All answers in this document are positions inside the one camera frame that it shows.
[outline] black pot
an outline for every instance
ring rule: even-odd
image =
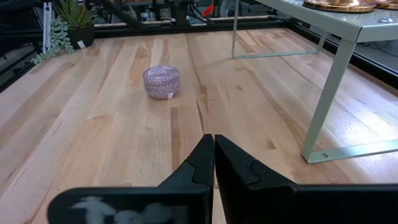
[[[69,28],[68,37],[74,49],[89,47],[95,39],[94,24],[82,28]]]

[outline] potted plant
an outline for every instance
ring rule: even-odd
[[[74,49],[89,47],[95,38],[93,19],[96,10],[88,10],[74,0],[60,0],[54,3],[59,16],[51,22],[51,48],[41,53],[32,62],[39,64],[57,54],[61,47],[72,54]]]
[[[89,47],[95,38],[93,19],[96,9],[88,10],[74,0],[60,0],[54,8],[63,21],[68,22],[68,37],[74,49]]]

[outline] red object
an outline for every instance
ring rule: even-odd
[[[208,14],[210,14],[211,12],[213,12],[214,7],[213,6],[209,6],[207,7],[207,9],[201,14],[202,17],[207,16]]]

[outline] metal table leg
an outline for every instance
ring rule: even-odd
[[[236,41],[236,28],[238,26],[238,14],[239,14],[239,0],[235,2],[235,17],[234,17],[234,31],[232,37],[232,58],[242,59],[242,58],[259,58],[259,57],[278,57],[278,56],[288,56],[288,55],[302,55],[302,54],[316,54],[323,48],[323,43],[328,35],[328,32],[323,31],[321,39],[319,40],[318,47],[315,50],[304,50],[295,52],[277,52],[270,54],[249,54],[249,55],[235,55],[235,41]]]
[[[349,59],[354,52],[356,43],[342,39],[338,47],[337,54],[330,68],[328,78],[323,87],[321,97],[313,115],[307,137],[304,140],[301,155],[308,163],[344,159],[347,157],[358,157],[365,155],[380,154],[398,150],[398,140],[379,142],[360,146],[342,147],[313,152],[313,146],[317,140],[319,132],[325,122],[330,106],[336,95],[337,89],[343,78],[344,72],[349,63]]]

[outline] wooden tabletop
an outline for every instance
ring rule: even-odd
[[[287,29],[238,31],[238,53],[310,50]],[[230,32],[97,39],[36,66],[0,94],[0,223],[43,224],[60,192],[156,186],[204,133],[223,134],[298,183],[398,182],[398,153],[307,164],[300,147],[333,56],[231,59]],[[142,73],[180,70],[149,98]],[[396,139],[397,92],[350,66],[317,150]],[[224,223],[218,187],[214,223]]]

